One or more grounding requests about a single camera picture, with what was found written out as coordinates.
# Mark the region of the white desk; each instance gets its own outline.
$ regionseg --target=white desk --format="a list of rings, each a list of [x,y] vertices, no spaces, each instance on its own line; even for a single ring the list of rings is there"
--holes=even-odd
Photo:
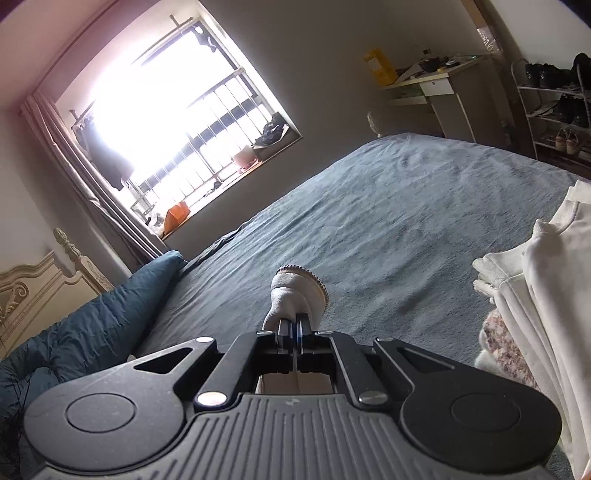
[[[480,57],[444,72],[425,73],[382,90],[393,94],[389,103],[394,107],[431,105],[446,138],[506,148],[501,119],[480,68],[484,60]]]

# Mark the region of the black shoe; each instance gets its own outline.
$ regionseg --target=black shoe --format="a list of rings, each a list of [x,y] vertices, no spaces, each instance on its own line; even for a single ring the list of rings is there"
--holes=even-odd
[[[575,116],[574,109],[574,97],[571,97],[570,95],[562,95],[560,97],[560,100],[558,100],[558,103],[554,107],[554,112],[556,113],[556,120],[564,124],[572,123]]]
[[[540,88],[540,63],[528,63],[525,66],[525,75],[527,77],[527,86]]]
[[[557,89],[570,83],[570,70],[560,70],[554,65],[544,63],[540,67],[540,87]]]
[[[585,90],[591,90],[591,59],[585,53],[579,53],[573,62],[571,69],[571,77],[575,83],[579,83],[579,75],[577,75],[577,65],[581,70],[581,79]]]
[[[585,103],[580,98],[573,100],[574,117],[572,124],[577,127],[588,128],[589,119],[587,119],[587,110],[585,110]]]

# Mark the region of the white wall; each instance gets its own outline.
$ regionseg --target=white wall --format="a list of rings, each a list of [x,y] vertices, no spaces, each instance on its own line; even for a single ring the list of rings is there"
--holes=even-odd
[[[121,283],[129,270],[49,162],[24,118],[0,112],[0,271],[34,264],[54,250],[73,273],[72,262],[53,238],[52,230],[59,226],[111,282]]]
[[[381,1],[392,12],[396,29],[421,51],[430,48],[437,56],[486,52],[460,0]]]
[[[21,155],[7,115],[0,116],[0,271],[35,264],[59,245],[14,167]]]
[[[577,53],[591,56],[591,28],[558,0],[487,0],[521,54],[531,62],[573,66]]]
[[[303,139],[168,237],[168,246],[186,257],[375,138],[366,116],[383,108],[384,98],[363,62],[364,52],[380,47],[396,67],[420,57],[379,0],[300,0],[280,7],[266,0],[202,3],[265,80]]]
[[[382,0],[409,42],[436,55],[484,53],[483,44],[460,0]],[[591,29],[559,0],[476,0],[492,14],[508,56],[572,67],[574,56],[591,55]]]

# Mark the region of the orange bag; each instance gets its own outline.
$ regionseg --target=orange bag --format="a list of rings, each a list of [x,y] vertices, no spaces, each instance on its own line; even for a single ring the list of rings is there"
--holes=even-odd
[[[168,235],[183,223],[189,216],[189,213],[191,213],[191,210],[189,210],[185,202],[180,202],[170,207],[164,219],[164,235]]]

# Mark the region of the desk drawer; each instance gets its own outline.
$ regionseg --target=desk drawer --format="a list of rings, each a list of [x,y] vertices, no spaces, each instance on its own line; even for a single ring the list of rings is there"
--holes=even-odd
[[[452,84],[449,83],[448,79],[429,80],[428,82],[421,82],[420,85],[423,93],[428,97],[453,93]]]

